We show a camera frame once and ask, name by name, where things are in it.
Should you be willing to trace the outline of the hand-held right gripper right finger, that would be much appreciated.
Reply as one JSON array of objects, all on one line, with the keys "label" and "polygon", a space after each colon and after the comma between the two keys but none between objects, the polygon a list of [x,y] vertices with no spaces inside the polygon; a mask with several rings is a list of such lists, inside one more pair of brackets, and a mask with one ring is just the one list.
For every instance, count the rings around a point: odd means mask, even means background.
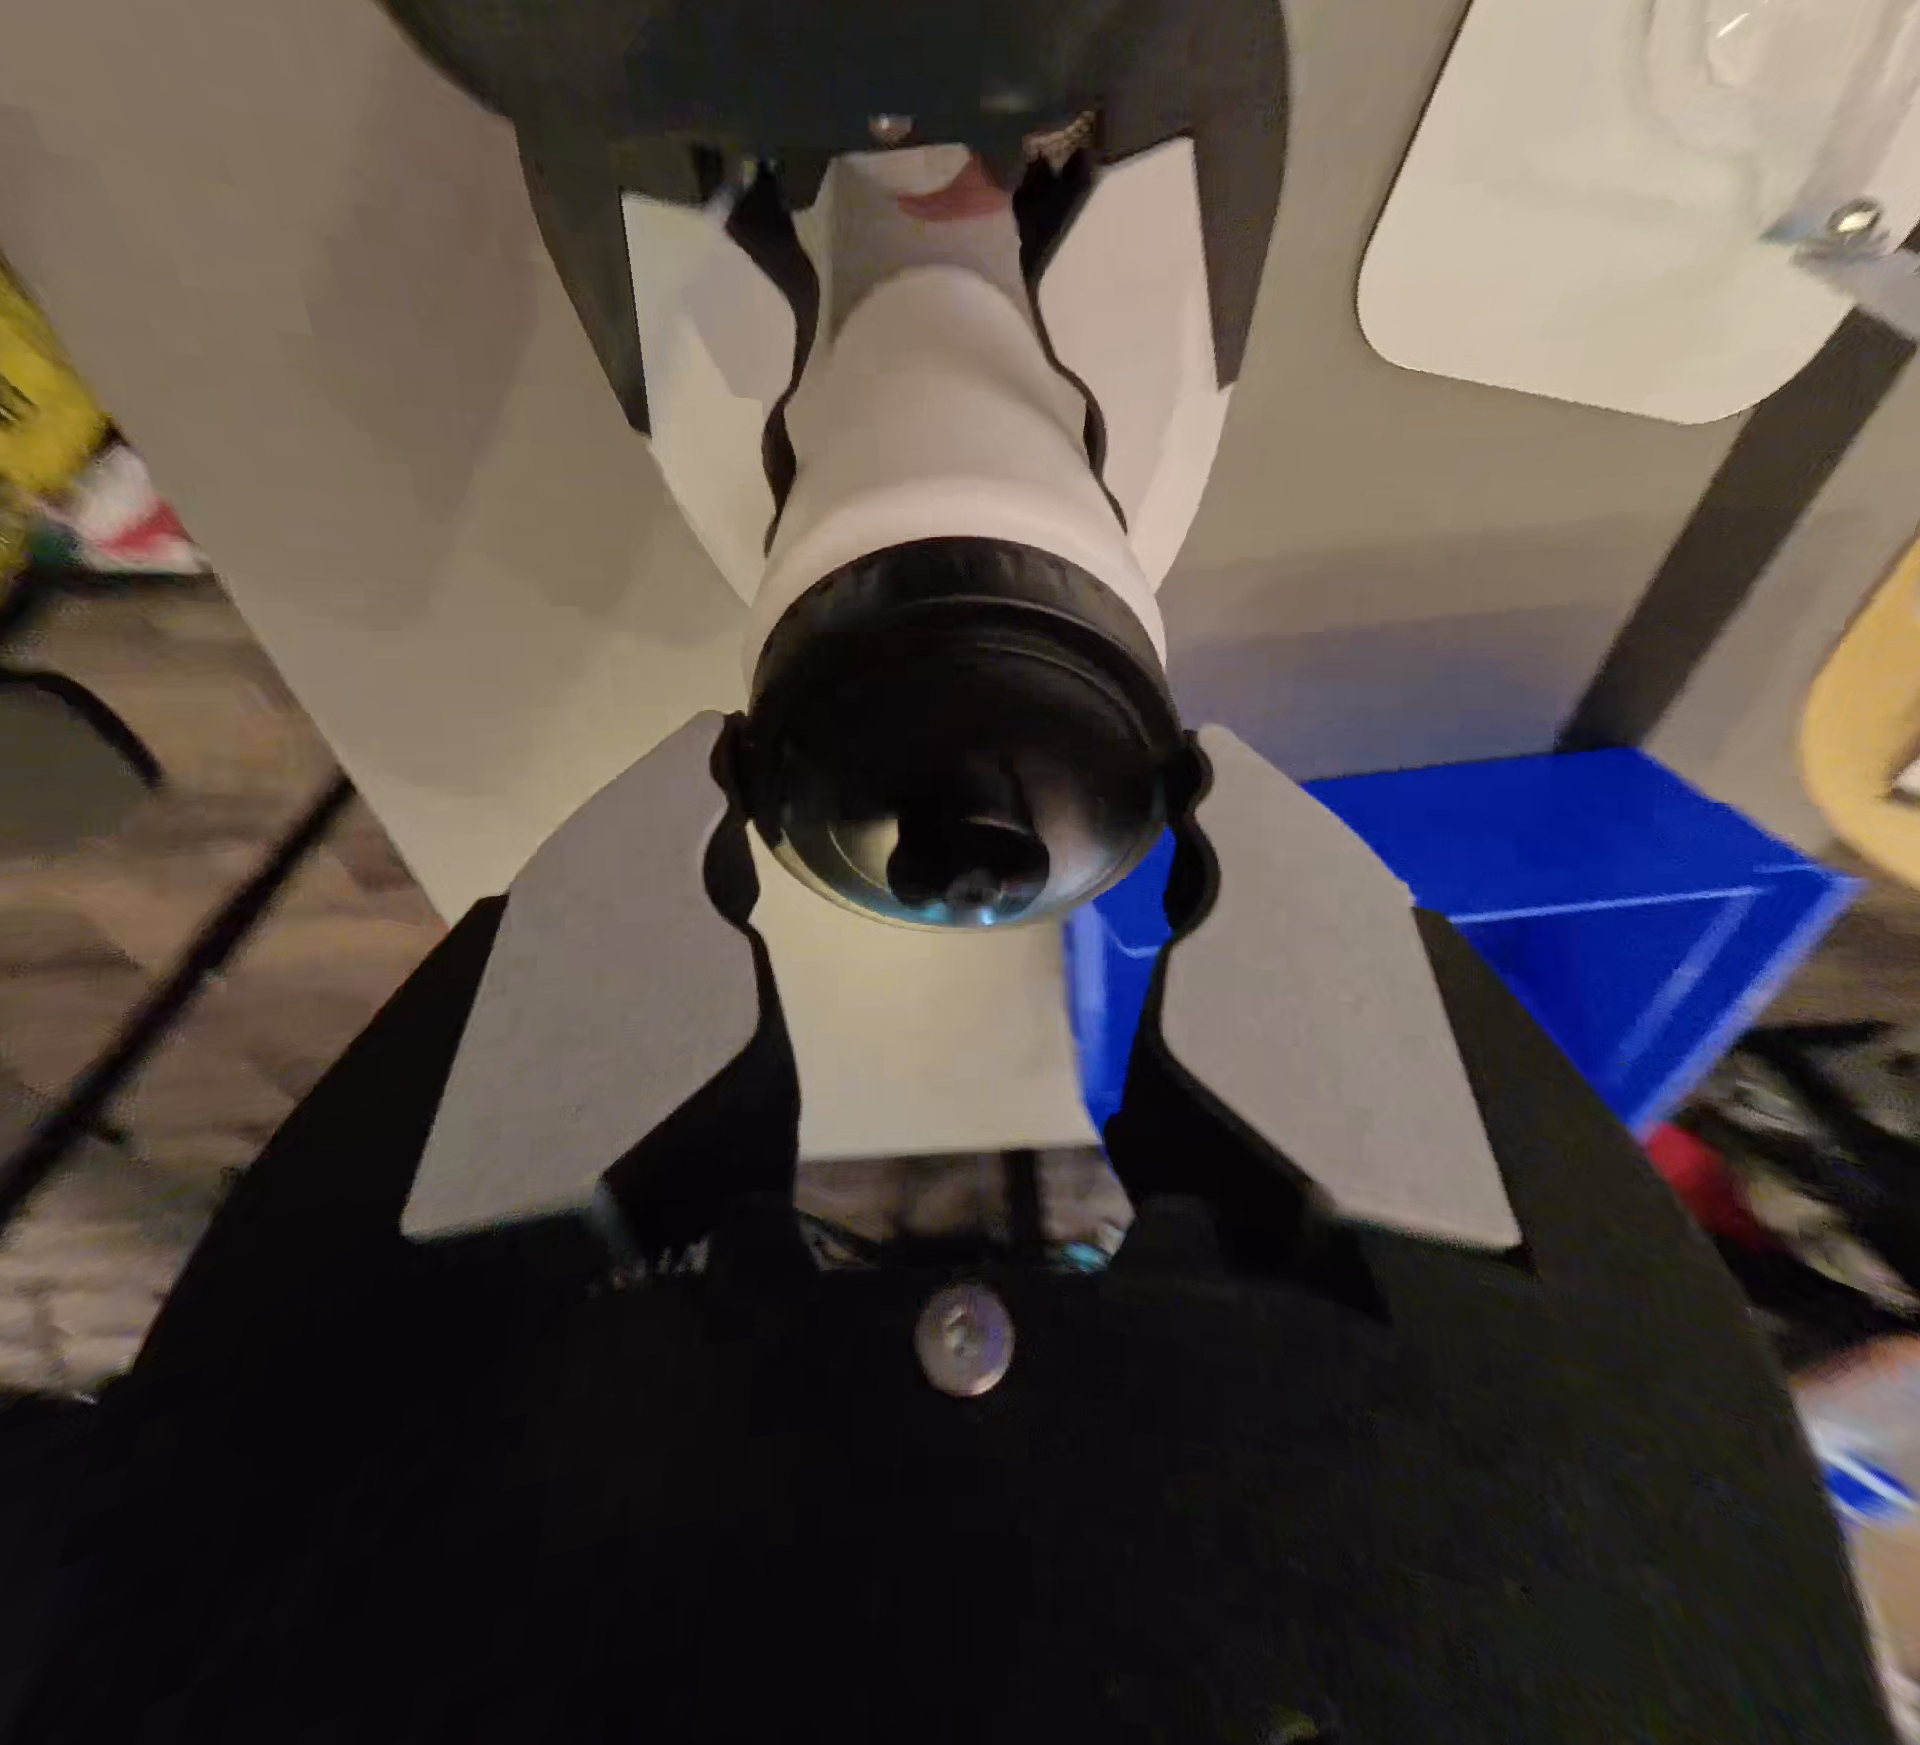
[{"label": "hand-held right gripper right finger", "polygon": [[1414,893],[1219,724],[1189,736],[1174,836],[1174,935],[1107,1121],[1137,1207],[1202,1202],[1230,1253],[1319,1222],[1518,1249]]}]

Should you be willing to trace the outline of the black bottle lid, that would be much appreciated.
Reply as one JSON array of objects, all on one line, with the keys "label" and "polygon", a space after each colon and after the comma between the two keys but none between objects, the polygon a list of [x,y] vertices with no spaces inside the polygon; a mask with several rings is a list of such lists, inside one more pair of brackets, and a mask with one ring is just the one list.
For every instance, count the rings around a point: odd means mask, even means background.
[{"label": "black bottle lid", "polygon": [[1107,584],[1025,543],[922,537],[780,614],[737,781],[762,845],[827,900],[977,931],[1134,873],[1182,750],[1164,659]]}]

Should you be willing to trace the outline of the clear acrylic stand support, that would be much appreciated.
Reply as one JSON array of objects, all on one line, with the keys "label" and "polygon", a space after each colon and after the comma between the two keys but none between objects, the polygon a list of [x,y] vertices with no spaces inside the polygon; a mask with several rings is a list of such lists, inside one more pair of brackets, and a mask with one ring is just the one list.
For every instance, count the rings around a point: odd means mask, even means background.
[{"label": "clear acrylic stand support", "polygon": [[1645,0],[1644,81],[1669,134],[1730,169],[1765,247],[1917,339],[1917,251],[1894,224],[1917,0]]}]

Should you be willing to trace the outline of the instruction sheet on wooden board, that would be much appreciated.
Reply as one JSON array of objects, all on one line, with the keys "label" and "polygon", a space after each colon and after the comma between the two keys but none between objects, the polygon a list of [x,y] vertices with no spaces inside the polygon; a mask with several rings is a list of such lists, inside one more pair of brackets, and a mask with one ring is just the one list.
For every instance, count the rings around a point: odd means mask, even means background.
[{"label": "instruction sheet on wooden board", "polygon": [[1832,836],[1917,893],[1917,564],[1886,577],[1818,671],[1799,771]]}]

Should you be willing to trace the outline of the black table leg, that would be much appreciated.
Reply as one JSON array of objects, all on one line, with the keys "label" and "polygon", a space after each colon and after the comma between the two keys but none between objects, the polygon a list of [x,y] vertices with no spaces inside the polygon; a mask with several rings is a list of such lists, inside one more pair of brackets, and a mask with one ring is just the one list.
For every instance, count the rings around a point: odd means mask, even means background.
[{"label": "black table leg", "polygon": [[4,1155],[4,1233],[13,1233],[34,1198],[90,1148],[117,1148],[129,1135],[114,1113],[173,1040],[205,995],[228,977],[229,962],[283,903],[283,896],[334,838],[354,805],[354,781],[342,768],[301,807],[250,877],[239,883],[187,940],[168,975],[129,1012],[105,1047],[88,1060],[69,1091],[44,1107],[32,1130]]}]

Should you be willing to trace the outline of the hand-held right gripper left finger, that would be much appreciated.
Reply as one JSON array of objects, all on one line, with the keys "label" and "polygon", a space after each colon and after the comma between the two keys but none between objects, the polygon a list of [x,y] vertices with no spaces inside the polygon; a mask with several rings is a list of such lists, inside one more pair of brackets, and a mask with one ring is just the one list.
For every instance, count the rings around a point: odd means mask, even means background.
[{"label": "hand-held right gripper left finger", "polygon": [[510,880],[405,1239],[579,1217],[689,1244],[739,1198],[790,1196],[801,1100],[735,732],[692,717]]}]

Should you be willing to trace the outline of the red fabric item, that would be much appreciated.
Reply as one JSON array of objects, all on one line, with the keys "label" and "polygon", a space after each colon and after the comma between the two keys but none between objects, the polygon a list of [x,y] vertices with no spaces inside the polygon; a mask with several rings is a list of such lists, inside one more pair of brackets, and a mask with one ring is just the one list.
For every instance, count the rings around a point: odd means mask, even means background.
[{"label": "red fabric item", "polygon": [[1645,1135],[1645,1155],[1693,1223],[1717,1244],[1740,1253],[1780,1249],[1777,1234],[1756,1216],[1736,1166],[1712,1141],[1665,1121]]}]

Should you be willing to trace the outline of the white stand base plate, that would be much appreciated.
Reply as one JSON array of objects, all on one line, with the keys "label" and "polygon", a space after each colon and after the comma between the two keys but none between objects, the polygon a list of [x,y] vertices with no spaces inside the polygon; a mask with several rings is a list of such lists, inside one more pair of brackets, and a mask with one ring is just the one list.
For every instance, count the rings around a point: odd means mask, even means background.
[{"label": "white stand base plate", "polygon": [[[1471,0],[1380,213],[1356,318],[1411,370],[1706,426],[1855,308],[1746,224],[1644,81],[1645,0]],[[1917,145],[1894,224],[1917,230]]]}]

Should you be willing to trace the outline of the white plastic bottle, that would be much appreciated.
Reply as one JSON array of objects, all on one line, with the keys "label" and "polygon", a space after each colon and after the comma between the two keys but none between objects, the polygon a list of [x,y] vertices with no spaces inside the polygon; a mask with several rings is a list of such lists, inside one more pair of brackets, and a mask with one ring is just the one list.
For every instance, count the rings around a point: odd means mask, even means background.
[{"label": "white plastic bottle", "polygon": [[[749,614],[749,671],[811,588],[895,547],[985,537],[1090,574],[1036,543],[1048,509],[1014,477],[1036,454],[1016,409],[1016,362],[1035,349],[1014,200],[1008,219],[961,226],[895,203],[943,186],[970,154],[854,154],[830,166],[827,331],[786,410],[797,479]],[[1157,588],[1090,577],[1164,656]]]}]

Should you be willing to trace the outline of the person's left hand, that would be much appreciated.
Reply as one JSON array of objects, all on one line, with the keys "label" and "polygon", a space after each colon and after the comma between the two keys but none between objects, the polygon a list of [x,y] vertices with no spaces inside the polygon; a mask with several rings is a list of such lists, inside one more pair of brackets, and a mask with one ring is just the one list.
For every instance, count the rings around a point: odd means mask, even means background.
[{"label": "person's left hand", "polygon": [[965,222],[992,222],[1011,215],[1011,195],[977,154],[970,154],[943,186],[926,193],[902,193],[897,210],[926,226],[961,226]]}]

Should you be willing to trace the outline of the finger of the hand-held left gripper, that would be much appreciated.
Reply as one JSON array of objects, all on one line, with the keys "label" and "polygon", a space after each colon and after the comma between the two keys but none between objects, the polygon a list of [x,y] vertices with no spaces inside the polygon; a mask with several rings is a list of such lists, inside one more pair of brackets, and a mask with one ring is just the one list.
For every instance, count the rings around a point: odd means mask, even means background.
[{"label": "finger of the hand-held left gripper", "polygon": [[1212,339],[1196,149],[1099,166],[1087,141],[1031,149],[1014,189],[1031,355],[1014,464],[1048,516],[1036,543],[1104,584],[1162,584],[1210,488],[1233,385]]},{"label": "finger of the hand-held left gripper", "polygon": [[797,479],[786,406],[821,277],[777,166],[729,165],[699,203],[624,195],[645,443],[689,530],[742,603]]}]

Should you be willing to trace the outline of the red green patterned cloth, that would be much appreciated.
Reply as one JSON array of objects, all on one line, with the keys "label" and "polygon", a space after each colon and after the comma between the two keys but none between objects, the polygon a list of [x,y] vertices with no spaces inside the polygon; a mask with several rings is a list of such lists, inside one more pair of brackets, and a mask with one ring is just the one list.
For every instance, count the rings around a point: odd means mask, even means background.
[{"label": "red green patterned cloth", "polygon": [[37,501],[32,553],[37,567],[65,574],[208,574],[208,559],[160,495],[148,462],[117,433],[72,485]]}]

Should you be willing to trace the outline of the blue plastic bin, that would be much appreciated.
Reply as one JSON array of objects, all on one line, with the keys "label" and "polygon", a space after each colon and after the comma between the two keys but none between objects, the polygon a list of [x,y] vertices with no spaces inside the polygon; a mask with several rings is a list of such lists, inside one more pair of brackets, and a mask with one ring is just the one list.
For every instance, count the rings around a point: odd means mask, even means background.
[{"label": "blue plastic bin", "polygon": [[1665,1121],[1859,896],[1635,749],[1310,781],[1631,1132]]}]

